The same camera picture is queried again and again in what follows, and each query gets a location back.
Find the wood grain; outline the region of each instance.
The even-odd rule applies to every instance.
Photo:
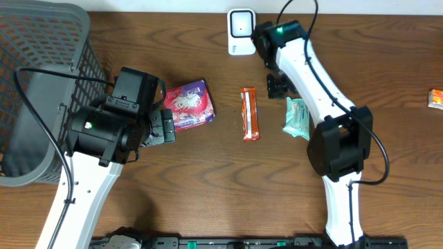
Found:
[[[92,12],[90,38],[102,65],[154,74],[172,88],[204,78],[216,118],[141,151],[109,194],[95,236],[132,226],[183,237],[285,237],[321,233],[322,180],[307,142],[282,132],[284,101],[267,99],[258,55],[227,53],[226,15]],[[258,15],[258,21],[276,15]],[[306,27],[309,15],[287,15]],[[410,248],[441,248],[443,111],[427,93],[443,89],[443,17],[321,15],[312,35],[332,79],[368,105],[392,163],[389,179],[361,186],[360,214],[372,236],[405,236]],[[261,139],[242,141],[239,88],[257,88]],[[379,178],[375,145],[363,177]],[[0,188],[0,248],[33,248],[56,186]]]

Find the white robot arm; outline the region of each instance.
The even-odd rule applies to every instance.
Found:
[[[305,56],[305,31],[297,21],[280,25],[267,22],[256,26],[253,42],[268,68],[283,72],[307,105],[316,128],[308,146],[308,157],[323,177],[327,201],[326,233],[335,246],[347,246],[352,241],[350,200],[347,185],[361,179],[363,160],[369,155],[370,136],[362,134],[357,124],[336,104],[314,77]],[[348,111],[359,111],[333,83],[318,61],[310,41],[307,52],[311,65],[323,84]],[[372,127],[372,115],[362,112]],[[363,236],[359,222],[358,185],[352,191],[353,228],[355,238]]]
[[[88,248],[100,211],[109,190],[120,176],[123,164],[110,163],[108,167],[103,167],[98,164],[99,158],[79,152],[74,152],[72,157],[66,155],[65,158],[73,173],[75,201],[68,208],[53,248]],[[62,213],[68,185],[64,169],[61,173],[57,194],[40,235],[37,249],[48,248]]]
[[[285,47],[277,49],[276,63],[278,68],[286,74],[297,89],[297,92],[307,105],[316,127],[317,124],[325,121],[326,116],[337,118],[345,115],[345,113],[336,105],[332,105],[331,99],[313,76],[311,69],[306,64],[305,53],[303,52],[304,44],[305,40],[303,38],[288,41]],[[353,107],[354,104],[340,92],[326,73],[318,61],[310,41],[308,43],[308,53],[311,57],[312,66],[316,69],[323,83],[338,101],[350,110],[350,107]],[[327,176],[323,176],[327,203],[326,233],[337,246],[352,243],[347,184],[350,181],[358,181],[360,178],[361,173],[353,172],[340,177],[340,180],[335,183]],[[359,222],[358,185],[355,185],[352,195],[352,200],[354,200],[354,233],[355,237],[359,238],[363,236],[363,231]]]

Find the plastic basket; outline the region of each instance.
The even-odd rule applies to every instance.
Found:
[[[104,79],[88,40],[89,27],[88,14],[73,4],[0,0],[0,185],[59,181],[60,160],[22,107],[12,73],[19,66],[32,66]],[[97,82],[27,72],[19,77],[60,145],[71,115],[105,91]]]

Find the wall outlet device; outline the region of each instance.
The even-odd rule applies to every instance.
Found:
[[[255,46],[251,35],[255,28],[255,12],[248,8],[228,12],[228,52],[230,55],[252,55]]]

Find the green snack packet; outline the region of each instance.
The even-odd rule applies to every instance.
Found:
[[[287,112],[286,125],[284,132],[291,134],[293,137],[302,136],[309,141],[309,111],[302,99],[286,98]]]

